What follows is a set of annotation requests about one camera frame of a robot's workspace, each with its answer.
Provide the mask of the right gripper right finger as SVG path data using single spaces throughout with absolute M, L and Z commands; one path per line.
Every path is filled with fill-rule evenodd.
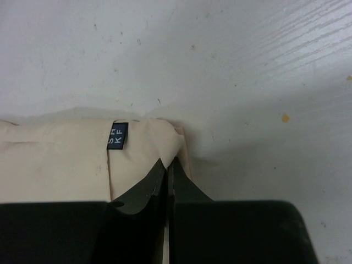
M 318 263 L 304 220 L 285 201 L 215 201 L 174 159 L 168 168 L 170 263 Z

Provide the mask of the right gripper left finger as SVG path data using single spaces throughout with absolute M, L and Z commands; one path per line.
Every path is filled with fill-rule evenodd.
M 166 170 L 111 202 L 1 204 L 1 263 L 161 263 Z

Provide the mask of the beige trousers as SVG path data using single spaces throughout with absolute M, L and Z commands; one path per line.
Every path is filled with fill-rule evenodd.
M 189 159 L 184 131 L 151 119 L 131 122 L 125 150 L 109 150 L 113 122 L 65 120 L 41 125 L 1 122 L 1 204 L 109 202 L 161 160 Z

